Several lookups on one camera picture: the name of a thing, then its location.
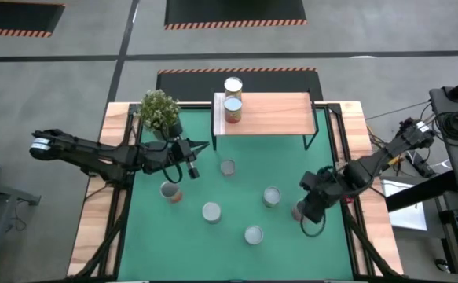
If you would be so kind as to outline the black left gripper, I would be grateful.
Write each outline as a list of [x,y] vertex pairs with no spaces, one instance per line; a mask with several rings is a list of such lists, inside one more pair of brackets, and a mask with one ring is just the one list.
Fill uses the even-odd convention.
[[192,141],[189,138],[173,142],[150,141],[141,143],[141,169],[144,173],[155,173],[167,167],[195,160],[210,145],[208,141]]

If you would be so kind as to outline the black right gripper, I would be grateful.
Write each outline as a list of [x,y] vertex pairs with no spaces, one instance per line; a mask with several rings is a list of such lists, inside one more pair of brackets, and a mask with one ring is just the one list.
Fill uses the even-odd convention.
[[337,201],[344,193],[344,177],[332,169],[320,169],[316,173],[306,171],[302,176],[302,188],[306,195],[302,199],[302,212],[313,223],[322,221],[325,209],[318,201]]

